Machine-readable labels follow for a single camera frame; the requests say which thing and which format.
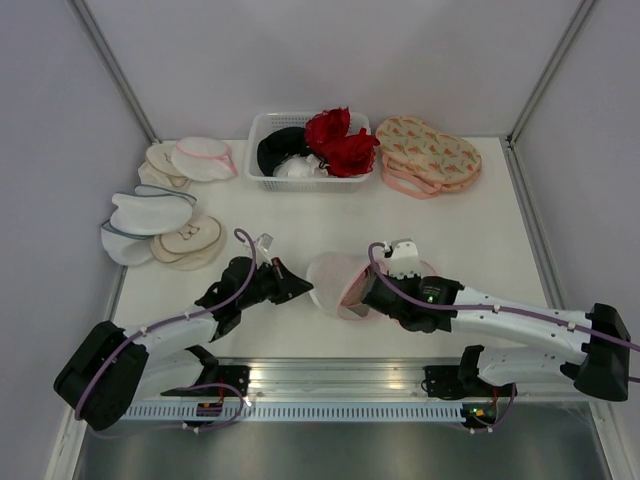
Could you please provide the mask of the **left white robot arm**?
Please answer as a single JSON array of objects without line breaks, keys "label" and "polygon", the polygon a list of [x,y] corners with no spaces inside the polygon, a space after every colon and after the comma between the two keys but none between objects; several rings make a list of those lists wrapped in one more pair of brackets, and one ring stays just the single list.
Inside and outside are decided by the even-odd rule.
[{"label": "left white robot arm", "polygon": [[242,313],[262,302],[281,305],[312,291],[280,259],[233,258],[184,313],[137,328],[111,321],[92,328],[53,383],[77,417],[102,431],[138,400],[172,390],[206,396],[218,384],[218,361],[203,345],[229,334]]}]

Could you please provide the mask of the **white mesh pink-zipper laundry bag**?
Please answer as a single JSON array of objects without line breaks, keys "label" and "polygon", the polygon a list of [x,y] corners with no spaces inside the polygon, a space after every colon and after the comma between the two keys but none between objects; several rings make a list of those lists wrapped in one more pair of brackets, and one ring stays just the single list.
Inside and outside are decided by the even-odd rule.
[{"label": "white mesh pink-zipper laundry bag", "polygon": [[361,295],[374,276],[366,255],[326,252],[311,261],[306,281],[313,285],[311,299],[323,313],[359,321],[378,316],[361,302]]}]

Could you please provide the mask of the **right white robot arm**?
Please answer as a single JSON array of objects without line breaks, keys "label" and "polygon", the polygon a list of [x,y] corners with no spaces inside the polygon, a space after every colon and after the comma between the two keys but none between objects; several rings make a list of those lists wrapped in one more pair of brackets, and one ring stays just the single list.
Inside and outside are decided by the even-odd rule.
[{"label": "right white robot arm", "polygon": [[389,275],[373,275],[362,302],[410,332],[473,333],[513,342],[504,350],[471,345],[457,365],[426,368],[431,397],[507,395],[512,387],[536,383],[570,385],[608,402],[629,397],[633,346],[612,306],[596,303],[588,312],[534,308],[438,276]]}]

